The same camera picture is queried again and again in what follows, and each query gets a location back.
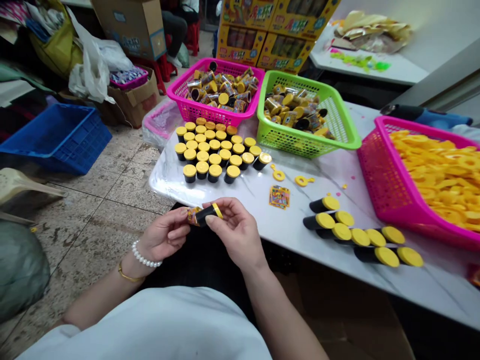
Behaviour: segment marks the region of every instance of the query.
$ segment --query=wall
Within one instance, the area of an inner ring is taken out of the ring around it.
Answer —
[[[401,54],[430,73],[480,39],[478,0],[341,0],[332,19],[352,10],[410,24],[413,37]]]

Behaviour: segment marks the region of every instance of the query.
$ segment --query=toy packaging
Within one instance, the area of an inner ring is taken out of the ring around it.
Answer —
[[[222,24],[269,29],[278,0],[224,0]]]
[[[298,74],[314,45],[314,41],[270,32],[265,39],[256,67]]]
[[[265,31],[235,26],[220,26],[216,57],[255,66],[266,37]]]
[[[279,0],[269,31],[315,41],[340,0]]]

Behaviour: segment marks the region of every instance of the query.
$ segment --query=white table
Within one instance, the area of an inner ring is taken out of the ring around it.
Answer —
[[[310,60],[317,69],[402,85],[415,85],[429,74],[426,70],[415,65],[398,52],[389,55],[375,54],[363,50],[350,51],[338,49],[348,56],[373,56],[377,62],[391,64],[390,68],[384,72],[371,70],[369,73],[366,73],[358,66],[348,65],[340,59],[330,57],[330,50],[323,50],[324,43],[324,41],[320,41],[319,39],[309,55]]]
[[[379,115],[378,111],[349,103],[347,107],[360,135],[365,137],[374,128],[373,119]],[[251,135],[252,131],[256,134],[253,119],[244,121],[239,128],[242,136]],[[262,146],[272,155],[277,169],[285,172],[284,181],[274,180],[273,171],[267,166],[260,172],[249,167],[231,185],[223,181],[223,176],[216,184],[207,180],[186,184],[182,172],[184,163],[178,161],[174,151],[177,142],[173,135],[150,175],[149,184],[156,193],[188,206],[198,206],[220,197],[237,197],[257,219],[262,238],[480,330],[480,291],[465,279],[466,264],[480,264],[480,255],[405,231],[407,245],[421,253],[425,266],[390,268],[360,262],[350,247],[321,239],[303,226],[302,219],[313,215],[309,203],[327,193],[340,194],[341,209],[354,216],[355,227],[365,229],[382,225],[375,216],[356,152],[337,150],[308,160]],[[316,180],[307,187],[299,187],[293,182],[298,175]],[[290,207],[286,210],[269,205],[270,187],[276,184],[290,189]]]

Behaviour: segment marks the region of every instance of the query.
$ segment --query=hand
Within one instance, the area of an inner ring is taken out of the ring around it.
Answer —
[[[187,208],[180,207],[157,217],[146,228],[136,248],[147,260],[163,261],[183,246],[189,232]],[[155,270],[154,267],[140,263],[131,250],[123,259],[122,267],[123,273],[131,278],[145,277]]]
[[[212,203],[220,208],[223,220],[209,215],[205,218],[206,223],[221,239],[242,273],[251,275],[268,268],[255,218],[235,197],[221,197],[202,206],[208,208]]]

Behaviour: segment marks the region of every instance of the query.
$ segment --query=paper packaging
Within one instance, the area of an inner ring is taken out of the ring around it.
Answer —
[[[148,72],[149,80],[145,84],[129,90],[120,90],[109,86],[108,95],[115,99],[125,114],[126,121],[135,129],[139,129],[144,116],[160,102],[160,94],[154,71],[149,67],[136,66]]]
[[[279,0],[268,31],[315,41],[339,4],[340,0]]]
[[[278,0],[224,0],[221,23],[266,31],[277,2]]]
[[[269,32],[256,67],[298,74],[314,45],[314,41]]]
[[[108,39],[127,56],[157,60],[167,51],[158,0],[91,0]]]
[[[254,67],[266,34],[265,31],[222,25],[218,33],[216,57]]]

